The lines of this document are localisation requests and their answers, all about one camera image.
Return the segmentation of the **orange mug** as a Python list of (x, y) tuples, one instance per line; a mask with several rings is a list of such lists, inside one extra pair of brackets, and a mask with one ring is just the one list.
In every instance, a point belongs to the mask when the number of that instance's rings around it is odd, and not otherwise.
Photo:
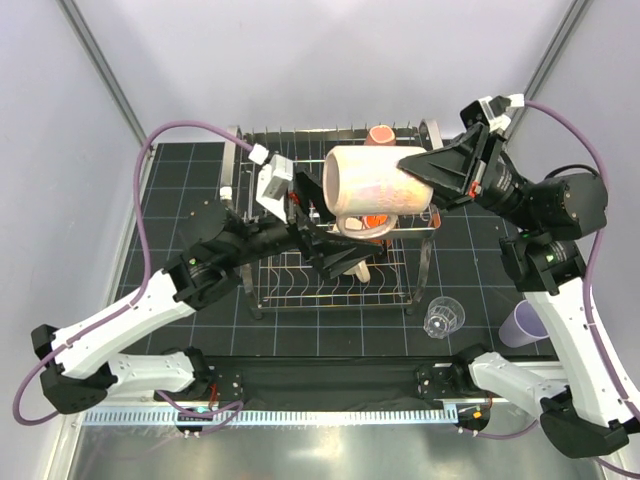
[[(397, 224), (397, 217), (390, 215), (366, 215), (361, 217), (362, 230), (371, 230), (376, 227), (382, 226), (388, 223), (390, 220), (393, 220), (393, 225)], [(374, 243), (380, 246), (384, 252), (386, 252), (392, 244), (392, 241), (389, 239), (380, 239), (380, 238), (372, 238), (367, 237), (366, 241)]]

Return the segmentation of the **pink mug with purple interior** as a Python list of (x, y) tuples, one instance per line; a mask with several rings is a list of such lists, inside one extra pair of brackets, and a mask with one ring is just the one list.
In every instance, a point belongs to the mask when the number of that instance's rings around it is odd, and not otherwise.
[(322, 188), (326, 205), (338, 231), (349, 238), (380, 238), (394, 221), (371, 230), (347, 226), (349, 218), (366, 215), (420, 214), (431, 203), (430, 186), (397, 168), (401, 158), (425, 153), (409, 146), (336, 146), (324, 159)]

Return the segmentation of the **salmon pink patterned cup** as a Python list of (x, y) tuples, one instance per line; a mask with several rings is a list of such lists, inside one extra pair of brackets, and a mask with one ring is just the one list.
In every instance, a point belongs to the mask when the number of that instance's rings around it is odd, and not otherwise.
[(366, 146), (394, 146), (396, 134), (388, 125), (376, 125), (368, 131), (364, 144)]

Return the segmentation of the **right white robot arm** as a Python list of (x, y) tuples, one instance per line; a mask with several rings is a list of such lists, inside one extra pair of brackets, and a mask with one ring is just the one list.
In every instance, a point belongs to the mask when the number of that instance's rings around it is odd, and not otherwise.
[(484, 391), (526, 411), (563, 455), (591, 458), (627, 446), (639, 430), (639, 392), (619, 360), (592, 296), (594, 256), (578, 241), (600, 241), (607, 224), (608, 178), (600, 157), (560, 167), (541, 181), (510, 159), (509, 111), (522, 95), (485, 97), (462, 110), (465, 130), (448, 145), (402, 158), (398, 167), (433, 191), (442, 211), (475, 203), (510, 222), (501, 261), (542, 321), (564, 381), (547, 380), (481, 346), (460, 351), (450, 384), (462, 396)]

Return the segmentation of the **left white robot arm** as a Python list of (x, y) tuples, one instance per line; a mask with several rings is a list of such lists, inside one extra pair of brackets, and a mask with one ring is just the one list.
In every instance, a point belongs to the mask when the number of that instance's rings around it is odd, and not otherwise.
[(204, 205), (190, 218), (185, 250), (161, 269), (145, 275), (140, 287), (93, 316), (74, 325), (41, 325), (31, 333), (43, 361), (40, 384), (59, 414), (88, 410), (112, 395), (144, 391), (201, 400), (214, 382), (204, 354), (188, 347), (165, 355), (126, 355), (124, 349), (153, 331), (216, 303), (243, 279), (241, 268), (264, 258), (297, 250), (318, 275), (333, 279), (377, 255), (382, 247), (316, 226), (329, 212), (318, 181), (304, 171), (279, 183), (274, 199), (271, 167), (256, 181), (257, 200), (267, 213), (243, 219), (222, 202)]

